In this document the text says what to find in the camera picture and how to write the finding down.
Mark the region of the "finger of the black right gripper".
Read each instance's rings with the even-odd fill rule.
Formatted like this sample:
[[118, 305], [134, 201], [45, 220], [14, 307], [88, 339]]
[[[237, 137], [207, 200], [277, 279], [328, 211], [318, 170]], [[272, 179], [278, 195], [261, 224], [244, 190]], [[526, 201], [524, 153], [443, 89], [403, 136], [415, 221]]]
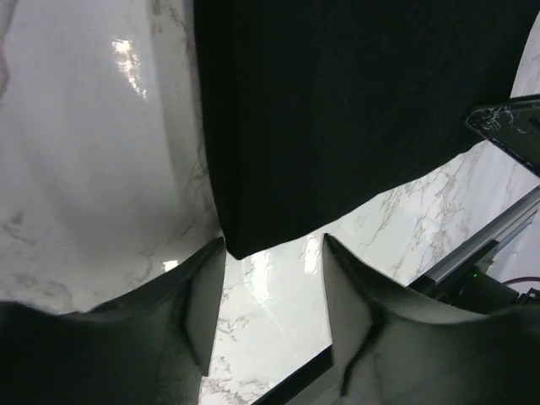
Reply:
[[494, 105], [475, 106], [465, 125], [535, 176], [539, 175], [538, 94]]

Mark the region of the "black t shirt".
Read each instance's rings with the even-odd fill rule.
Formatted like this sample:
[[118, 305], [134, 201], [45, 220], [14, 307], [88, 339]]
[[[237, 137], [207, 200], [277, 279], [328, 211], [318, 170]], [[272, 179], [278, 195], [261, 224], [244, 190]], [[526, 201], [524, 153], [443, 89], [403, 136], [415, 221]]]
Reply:
[[204, 142], [229, 253], [300, 238], [479, 141], [536, 1], [196, 1]]

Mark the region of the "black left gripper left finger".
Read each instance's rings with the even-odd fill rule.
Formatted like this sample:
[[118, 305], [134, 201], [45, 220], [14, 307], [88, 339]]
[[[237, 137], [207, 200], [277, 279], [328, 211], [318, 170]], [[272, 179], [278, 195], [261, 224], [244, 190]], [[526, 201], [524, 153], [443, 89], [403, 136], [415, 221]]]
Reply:
[[1, 304], [4, 404], [195, 404], [208, 375], [224, 240], [87, 312]]

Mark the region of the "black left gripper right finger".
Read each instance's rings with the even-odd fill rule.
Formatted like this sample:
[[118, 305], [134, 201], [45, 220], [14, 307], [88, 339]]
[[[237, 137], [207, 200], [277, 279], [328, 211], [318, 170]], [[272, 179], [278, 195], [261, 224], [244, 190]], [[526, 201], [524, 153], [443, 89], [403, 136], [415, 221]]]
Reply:
[[405, 287], [323, 240], [332, 357], [347, 404], [536, 404], [539, 309], [492, 315]]

